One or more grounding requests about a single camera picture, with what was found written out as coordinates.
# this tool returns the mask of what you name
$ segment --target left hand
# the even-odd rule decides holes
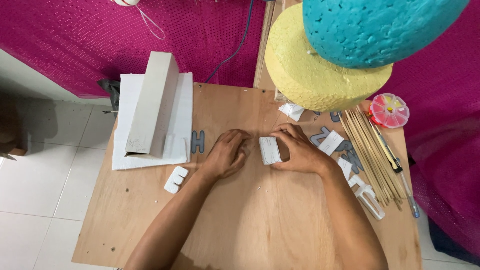
[[[220,135],[200,167],[200,172],[206,179],[217,181],[238,172],[247,159],[243,142],[252,136],[241,129],[230,129]]]

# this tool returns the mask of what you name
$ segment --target ballpoint pen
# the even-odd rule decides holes
[[[412,191],[410,190],[410,187],[408,186],[407,180],[405,179],[405,176],[403,175],[403,171],[400,172],[400,177],[402,177],[403,186],[405,186],[405,191],[407,192],[408,204],[410,204],[410,209],[412,209],[412,214],[417,219],[417,218],[420,217],[419,207],[417,205],[417,202],[413,198]]]

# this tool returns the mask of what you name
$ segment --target magenta fabric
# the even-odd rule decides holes
[[[109,0],[9,1],[0,8],[0,49],[81,98],[107,96],[99,79],[144,74],[152,50],[172,52],[180,72],[193,72],[203,82],[239,46],[249,5],[250,0],[140,0],[138,7],[165,32],[159,40],[137,8]],[[210,83],[252,86],[264,11],[265,2],[255,0],[242,48]]]
[[[376,94],[400,96],[416,201],[443,231],[480,256],[480,0],[437,40],[394,64]]]

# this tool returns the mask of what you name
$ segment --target workbench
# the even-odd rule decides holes
[[[172,269],[339,269],[320,177],[276,171],[262,163],[258,137],[267,136],[280,123],[295,123],[280,113],[282,103],[274,101],[274,93],[194,84],[192,130],[204,131],[205,149],[200,153],[195,148],[192,161],[182,164],[190,170],[187,180],[224,131],[244,129],[254,138],[247,143],[250,154],[245,167],[212,189]],[[347,140],[337,121],[336,113],[317,115],[305,110],[297,124],[308,137],[335,130]],[[403,129],[382,132],[392,151],[406,164]],[[347,144],[345,148],[334,152],[332,158],[341,154],[352,157],[354,150]],[[112,150],[113,133],[73,262],[123,267],[151,221],[174,196],[163,186],[177,165],[113,171]],[[404,169],[410,182],[408,167]],[[363,171],[359,176],[368,182]],[[417,223],[407,200],[402,207],[399,211],[391,203],[380,221],[364,211],[382,243],[390,270],[420,270]]]

